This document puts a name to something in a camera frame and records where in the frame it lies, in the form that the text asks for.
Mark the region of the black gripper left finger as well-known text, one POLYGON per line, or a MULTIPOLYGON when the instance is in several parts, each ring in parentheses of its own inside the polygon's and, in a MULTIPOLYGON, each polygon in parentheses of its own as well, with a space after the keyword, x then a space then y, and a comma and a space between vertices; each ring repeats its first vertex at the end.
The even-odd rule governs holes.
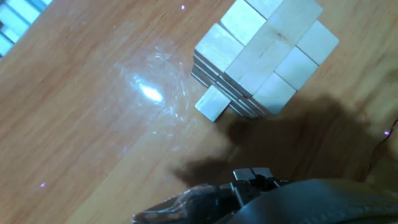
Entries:
POLYGON ((241 207, 260 195, 258 189, 252 186, 250 181, 256 177, 251 169, 236 169, 233 171, 235 181, 231 182, 231 188, 241 207))

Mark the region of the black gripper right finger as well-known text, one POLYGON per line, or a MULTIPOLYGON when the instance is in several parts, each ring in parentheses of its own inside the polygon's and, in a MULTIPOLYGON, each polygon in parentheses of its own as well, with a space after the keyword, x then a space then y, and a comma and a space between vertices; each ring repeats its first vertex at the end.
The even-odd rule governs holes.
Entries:
POLYGON ((253 168, 255 179, 254 186, 259 190, 273 190, 283 185, 289 184, 286 179, 278 179, 271 173, 270 168, 258 167, 253 168))

